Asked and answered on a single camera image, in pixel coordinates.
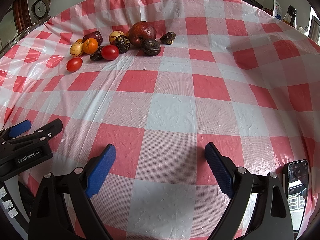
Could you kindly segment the red tomato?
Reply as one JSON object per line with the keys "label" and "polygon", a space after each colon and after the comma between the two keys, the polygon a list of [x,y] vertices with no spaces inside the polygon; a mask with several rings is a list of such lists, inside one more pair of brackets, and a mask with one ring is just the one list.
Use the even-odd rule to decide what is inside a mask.
{"label": "red tomato", "polygon": [[107,61],[113,61],[119,56],[119,49],[117,46],[109,44],[102,48],[102,57]]}
{"label": "red tomato", "polygon": [[82,58],[74,57],[67,62],[66,69],[68,72],[76,72],[82,66]]}

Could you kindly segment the large dark red apple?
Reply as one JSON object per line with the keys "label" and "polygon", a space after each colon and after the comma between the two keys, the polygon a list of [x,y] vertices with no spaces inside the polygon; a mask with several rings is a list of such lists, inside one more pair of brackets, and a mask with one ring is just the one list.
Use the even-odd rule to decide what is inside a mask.
{"label": "large dark red apple", "polygon": [[135,23],[129,29],[129,40],[135,47],[140,47],[142,42],[148,38],[156,39],[157,31],[154,26],[146,21],[140,21]]}

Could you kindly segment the smartphone on gripper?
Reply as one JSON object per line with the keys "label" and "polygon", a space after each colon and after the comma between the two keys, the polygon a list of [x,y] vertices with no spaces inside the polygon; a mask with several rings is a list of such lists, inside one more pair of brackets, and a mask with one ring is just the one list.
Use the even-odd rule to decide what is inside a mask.
{"label": "smartphone on gripper", "polygon": [[306,159],[292,161],[282,169],[283,189],[289,205],[293,232],[300,230],[308,197],[309,164]]}

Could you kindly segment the red white checkered tablecloth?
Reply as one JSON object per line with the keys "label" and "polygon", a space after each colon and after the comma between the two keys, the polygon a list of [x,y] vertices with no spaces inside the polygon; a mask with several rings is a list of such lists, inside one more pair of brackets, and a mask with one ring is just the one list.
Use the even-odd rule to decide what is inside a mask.
{"label": "red white checkered tablecloth", "polygon": [[[71,45],[151,23],[161,52],[141,46],[68,72]],[[173,44],[160,38],[176,34]],[[61,119],[52,159],[24,172],[71,172],[108,144],[117,156],[92,203],[114,239],[205,239],[229,199],[204,158],[213,142],[253,174],[310,166],[305,222],[319,211],[319,46],[240,0],[86,0],[1,58],[1,126]]]}

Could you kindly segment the dark red wrinkled fruit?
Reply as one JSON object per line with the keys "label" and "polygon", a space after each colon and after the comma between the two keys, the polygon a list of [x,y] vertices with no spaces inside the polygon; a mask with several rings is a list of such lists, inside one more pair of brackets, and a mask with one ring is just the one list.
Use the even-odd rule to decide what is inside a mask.
{"label": "dark red wrinkled fruit", "polygon": [[101,33],[99,31],[93,31],[93,32],[91,32],[89,34],[86,34],[82,39],[82,43],[84,43],[89,38],[95,39],[99,46],[103,42],[103,37],[102,37],[102,35],[101,35]]}

